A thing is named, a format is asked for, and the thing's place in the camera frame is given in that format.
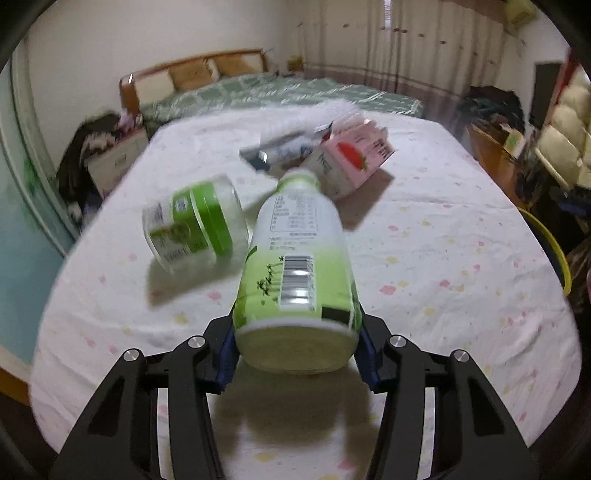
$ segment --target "silver screw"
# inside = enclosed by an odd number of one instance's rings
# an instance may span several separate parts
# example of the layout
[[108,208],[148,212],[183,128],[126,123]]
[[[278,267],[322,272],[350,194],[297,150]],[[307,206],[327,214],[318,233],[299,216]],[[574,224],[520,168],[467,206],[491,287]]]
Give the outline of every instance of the silver screw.
[[404,345],[406,345],[406,338],[400,335],[392,335],[390,337],[390,345],[396,348],[402,348]]
[[191,348],[201,348],[203,345],[205,345],[205,338],[201,336],[191,337],[188,343],[189,347]]
[[470,359],[470,355],[464,350],[456,350],[453,352],[453,356],[458,362],[467,362]]
[[139,352],[135,349],[132,348],[131,350],[127,350],[124,354],[123,354],[123,360],[125,360],[126,362],[135,362],[139,357]]

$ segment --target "green bedspread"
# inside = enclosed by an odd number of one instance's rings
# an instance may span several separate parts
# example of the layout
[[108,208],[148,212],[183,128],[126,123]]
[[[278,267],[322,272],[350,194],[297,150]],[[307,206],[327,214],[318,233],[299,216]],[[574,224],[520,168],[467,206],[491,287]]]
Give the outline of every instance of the green bedspread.
[[364,85],[343,85],[328,78],[302,80],[277,78],[268,73],[225,78],[200,89],[174,95],[141,107],[144,122],[157,127],[172,120],[227,108],[272,105],[315,105],[342,98],[364,110],[421,116],[417,99],[381,92]]

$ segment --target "white wall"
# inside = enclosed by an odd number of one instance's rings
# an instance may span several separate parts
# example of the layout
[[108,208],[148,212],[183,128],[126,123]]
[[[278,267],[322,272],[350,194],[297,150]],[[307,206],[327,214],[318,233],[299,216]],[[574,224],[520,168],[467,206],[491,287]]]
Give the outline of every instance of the white wall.
[[519,30],[517,38],[507,36],[495,86],[517,94],[526,122],[534,94],[535,64],[563,61],[568,49],[569,44],[541,11],[532,23]]
[[58,0],[28,35],[35,110],[56,165],[78,125],[119,110],[119,79],[212,50],[288,57],[287,0]]

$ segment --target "red strawberry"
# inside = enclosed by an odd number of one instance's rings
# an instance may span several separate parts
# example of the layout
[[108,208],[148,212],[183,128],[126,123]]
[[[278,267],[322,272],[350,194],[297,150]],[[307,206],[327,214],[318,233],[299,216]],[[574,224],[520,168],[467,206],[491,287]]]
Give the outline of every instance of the red strawberry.
[[343,156],[349,160],[349,163],[357,168],[357,170],[367,169],[365,157],[353,145],[341,142],[337,144],[337,148],[343,154]]

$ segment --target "brown cushion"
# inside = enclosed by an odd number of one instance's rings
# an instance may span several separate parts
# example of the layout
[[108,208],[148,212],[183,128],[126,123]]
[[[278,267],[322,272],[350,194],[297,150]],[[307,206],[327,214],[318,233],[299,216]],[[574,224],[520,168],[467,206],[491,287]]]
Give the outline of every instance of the brown cushion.
[[235,77],[245,73],[256,73],[256,70],[244,61],[242,55],[225,55],[215,59],[220,75]]
[[212,74],[203,60],[171,67],[168,71],[177,90],[195,90],[213,82]]

